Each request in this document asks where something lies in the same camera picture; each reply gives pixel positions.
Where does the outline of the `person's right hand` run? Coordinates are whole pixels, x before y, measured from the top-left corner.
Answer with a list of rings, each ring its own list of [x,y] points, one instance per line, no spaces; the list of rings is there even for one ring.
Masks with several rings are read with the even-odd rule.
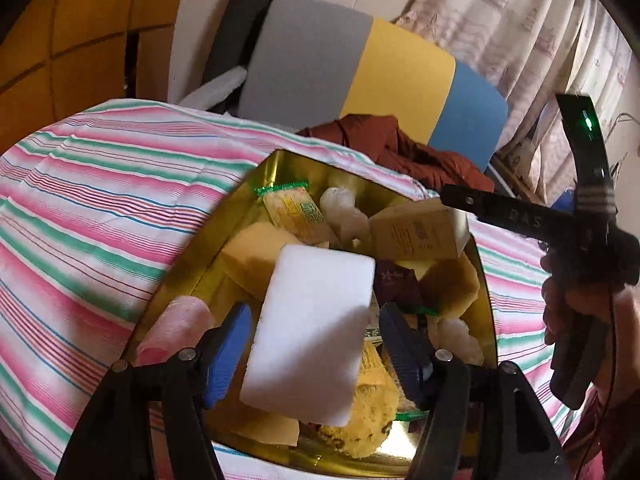
[[[541,267],[551,274],[541,289],[544,298],[544,342],[554,344],[565,332],[570,310],[593,315],[612,325],[615,315],[616,350],[608,350],[598,374],[593,379],[602,405],[623,403],[639,389],[639,287],[626,286],[610,292],[602,283],[561,285],[556,278],[560,265],[554,252],[540,260]]]

